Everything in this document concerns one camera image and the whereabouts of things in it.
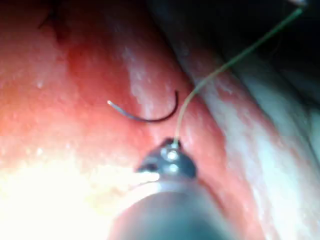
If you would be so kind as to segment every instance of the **curved needle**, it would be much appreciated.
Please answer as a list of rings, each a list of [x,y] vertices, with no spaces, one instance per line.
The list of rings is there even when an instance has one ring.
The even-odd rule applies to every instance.
[[[123,110],[121,107],[119,107],[118,105],[114,104],[110,100],[108,100],[107,103],[112,108],[114,108],[119,113],[121,113],[122,115],[126,116],[129,119],[133,119],[135,121],[144,122],[144,123],[159,123],[159,122],[162,122],[162,121],[165,121],[165,120],[171,118],[176,113],[176,111],[178,109],[178,105],[179,105],[178,91],[174,91],[174,96],[175,96],[175,105],[174,105],[174,108],[172,109],[172,111],[166,116],[163,116],[161,118],[155,118],[155,119],[146,119],[146,118],[142,118],[142,117],[139,117],[139,116],[135,116],[135,115],[133,115],[131,113],[128,113],[127,111]]]

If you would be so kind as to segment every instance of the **green suture thread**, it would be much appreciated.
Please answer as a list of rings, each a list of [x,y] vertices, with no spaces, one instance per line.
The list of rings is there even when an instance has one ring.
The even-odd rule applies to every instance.
[[[186,112],[187,106],[190,103],[190,101],[193,99],[193,97],[203,88],[210,80],[214,79],[218,74],[221,72],[224,72],[229,67],[252,53],[254,50],[256,50],[260,45],[262,45],[264,42],[266,42],[268,39],[270,39],[272,36],[274,36],[276,33],[278,33],[280,30],[282,30],[286,25],[288,25],[290,22],[295,20],[298,16],[300,16],[303,13],[303,7],[297,8],[295,11],[293,11],[287,18],[285,18],[282,22],[280,22],[278,25],[276,25],[273,29],[268,31],[263,37],[261,37],[259,40],[257,40],[254,44],[243,50],[240,54],[232,58],[229,62],[221,66],[216,71],[210,73],[208,76],[206,76],[198,85],[195,86],[193,91],[186,97],[184,103],[181,106],[181,109],[179,111],[178,119],[177,119],[177,125],[174,133],[174,141],[173,146],[178,146],[179,136],[180,136],[180,128],[182,126],[182,120],[184,117],[184,114]]]

